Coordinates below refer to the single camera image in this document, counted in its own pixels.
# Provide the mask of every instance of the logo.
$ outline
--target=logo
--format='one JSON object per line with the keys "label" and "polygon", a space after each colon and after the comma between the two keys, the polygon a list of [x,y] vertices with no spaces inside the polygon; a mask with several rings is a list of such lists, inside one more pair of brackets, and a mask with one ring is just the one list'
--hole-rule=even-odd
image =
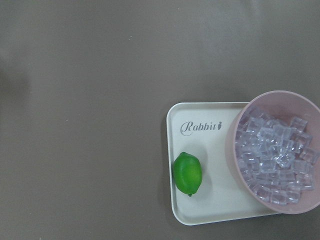
{"label": "logo", "polygon": [[186,121],[180,127],[180,133],[183,136],[190,136],[194,131],[213,131],[220,130],[222,127],[222,122],[219,123],[208,123],[208,122],[200,122],[195,124],[193,121]]}

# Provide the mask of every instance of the round plastic bowl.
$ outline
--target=round plastic bowl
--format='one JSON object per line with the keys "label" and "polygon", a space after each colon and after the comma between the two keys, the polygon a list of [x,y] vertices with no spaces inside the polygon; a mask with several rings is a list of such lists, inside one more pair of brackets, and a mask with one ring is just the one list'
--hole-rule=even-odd
{"label": "round plastic bowl", "polygon": [[266,92],[251,102],[233,120],[225,142],[225,155],[231,174],[241,187],[246,188],[257,201],[279,213],[300,214],[310,211],[320,205],[320,160],[314,167],[314,190],[305,190],[297,204],[287,204],[285,206],[264,202],[259,199],[247,186],[244,181],[238,161],[236,158],[235,139],[239,121],[243,113],[250,106],[257,106],[267,111],[274,117],[290,123],[292,117],[297,116],[308,121],[306,132],[313,136],[310,148],[320,150],[320,109],[310,100],[297,93],[290,91],[270,91]]}

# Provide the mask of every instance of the bowl of ice cubes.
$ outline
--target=bowl of ice cubes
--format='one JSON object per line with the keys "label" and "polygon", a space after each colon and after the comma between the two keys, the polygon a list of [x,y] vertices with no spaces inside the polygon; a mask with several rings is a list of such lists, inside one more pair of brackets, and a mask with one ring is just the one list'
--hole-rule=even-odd
{"label": "bowl of ice cubes", "polygon": [[320,204],[320,109],[304,96],[277,90],[253,99],[225,149],[231,173],[268,208],[299,214]]}

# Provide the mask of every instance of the white tray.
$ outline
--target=white tray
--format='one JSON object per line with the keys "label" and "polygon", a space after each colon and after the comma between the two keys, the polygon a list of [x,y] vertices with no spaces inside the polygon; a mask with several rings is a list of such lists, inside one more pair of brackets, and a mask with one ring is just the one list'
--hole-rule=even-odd
{"label": "white tray", "polygon": [[[231,122],[247,102],[178,103],[166,117],[171,206],[185,225],[215,223],[276,214],[232,177],[225,157],[225,138]],[[180,192],[172,164],[181,152],[195,155],[202,167],[202,183],[191,197]]]}

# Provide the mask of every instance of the lime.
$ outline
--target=lime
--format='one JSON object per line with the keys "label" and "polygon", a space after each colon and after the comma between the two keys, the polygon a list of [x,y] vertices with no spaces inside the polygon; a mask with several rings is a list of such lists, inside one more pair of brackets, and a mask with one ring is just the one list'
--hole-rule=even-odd
{"label": "lime", "polygon": [[176,187],[191,197],[202,182],[201,165],[195,156],[181,152],[173,163],[173,177]]}

